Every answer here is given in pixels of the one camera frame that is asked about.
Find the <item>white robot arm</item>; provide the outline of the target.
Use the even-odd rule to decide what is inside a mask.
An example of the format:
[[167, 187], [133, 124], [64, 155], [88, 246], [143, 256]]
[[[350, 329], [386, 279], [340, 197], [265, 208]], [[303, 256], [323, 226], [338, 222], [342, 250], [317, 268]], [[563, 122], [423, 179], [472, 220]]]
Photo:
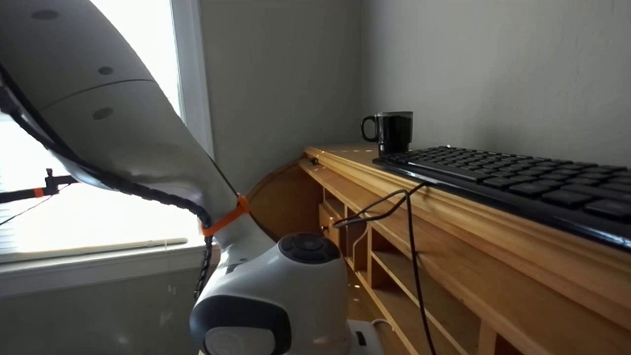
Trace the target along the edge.
[[346, 355], [346, 270], [321, 234], [250, 216], [92, 0], [0, 0], [1, 110], [74, 179], [190, 210], [218, 256], [188, 315], [204, 355]]

